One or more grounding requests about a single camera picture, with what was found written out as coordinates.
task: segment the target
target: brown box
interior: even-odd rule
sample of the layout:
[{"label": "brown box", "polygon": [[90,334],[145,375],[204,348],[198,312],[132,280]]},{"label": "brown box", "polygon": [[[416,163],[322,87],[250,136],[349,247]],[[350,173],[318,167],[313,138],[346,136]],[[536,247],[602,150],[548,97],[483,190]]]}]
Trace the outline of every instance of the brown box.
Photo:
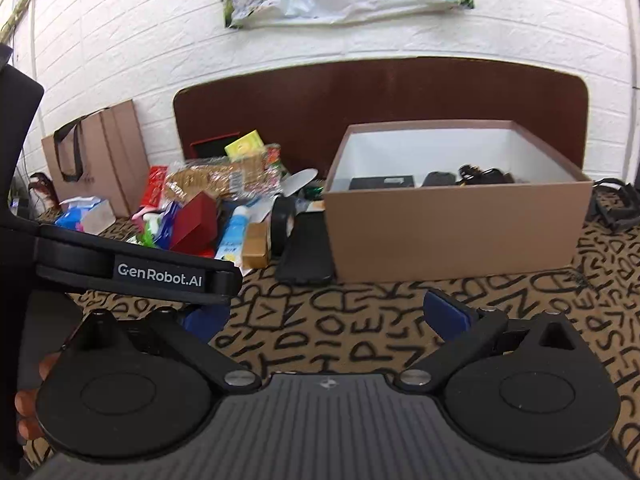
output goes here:
[{"label": "brown box", "polygon": [[249,269],[265,269],[269,266],[267,222],[251,223],[246,227],[242,245],[242,266]]},{"label": "brown box", "polygon": [[[354,177],[510,171],[516,184],[348,190]],[[592,182],[511,121],[409,121],[350,126],[324,194],[338,278],[440,280],[571,263]]]},{"label": "brown box", "polygon": [[[66,136],[60,136],[63,130]],[[76,141],[79,160],[74,156]],[[44,137],[42,147],[60,200],[106,198],[117,217],[126,218],[138,210],[149,164],[133,101],[71,121]]]}]

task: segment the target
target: human hand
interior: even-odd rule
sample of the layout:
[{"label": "human hand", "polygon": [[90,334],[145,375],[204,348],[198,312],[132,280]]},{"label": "human hand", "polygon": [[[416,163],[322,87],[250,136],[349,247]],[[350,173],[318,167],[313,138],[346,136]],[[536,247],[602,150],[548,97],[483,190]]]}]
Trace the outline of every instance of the human hand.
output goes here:
[{"label": "human hand", "polygon": [[[46,356],[38,367],[40,377],[42,380],[46,379],[51,369],[55,366],[60,352],[50,354]],[[26,440],[35,440],[41,436],[42,428],[36,420],[36,396],[38,395],[38,389],[35,390],[21,390],[15,394],[14,404],[15,409],[24,418],[18,422],[18,432]]]}]

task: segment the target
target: red packet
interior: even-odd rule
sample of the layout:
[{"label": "red packet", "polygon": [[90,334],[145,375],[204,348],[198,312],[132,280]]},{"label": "red packet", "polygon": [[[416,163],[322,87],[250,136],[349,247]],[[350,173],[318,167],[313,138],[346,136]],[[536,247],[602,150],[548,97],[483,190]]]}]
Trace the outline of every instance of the red packet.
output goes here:
[{"label": "red packet", "polygon": [[149,176],[146,180],[145,193],[140,201],[141,208],[152,207],[154,209],[158,209],[160,207],[166,169],[167,166],[152,166],[149,168]]}]

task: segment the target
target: black case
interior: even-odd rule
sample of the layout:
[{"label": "black case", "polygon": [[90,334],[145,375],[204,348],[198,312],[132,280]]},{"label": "black case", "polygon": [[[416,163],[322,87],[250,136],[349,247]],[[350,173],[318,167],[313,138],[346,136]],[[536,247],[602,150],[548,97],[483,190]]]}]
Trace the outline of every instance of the black case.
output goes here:
[{"label": "black case", "polygon": [[324,212],[300,213],[276,269],[279,282],[325,285],[335,277]]},{"label": "black case", "polygon": [[389,189],[395,187],[415,187],[411,175],[364,176],[352,178],[349,189]]}]

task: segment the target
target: open box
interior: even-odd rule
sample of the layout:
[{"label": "open box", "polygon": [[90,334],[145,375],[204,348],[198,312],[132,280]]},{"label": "open box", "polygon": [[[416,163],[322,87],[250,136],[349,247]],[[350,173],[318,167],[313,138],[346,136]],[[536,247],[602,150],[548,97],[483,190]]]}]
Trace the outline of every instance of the open box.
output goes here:
[{"label": "open box", "polygon": [[[352,178],[509,171],[516,184],[349,190]],[[338,278],[397,282],[513,274],[571,263],[592,182],[511,121],[350,126],[324,194]]]}]

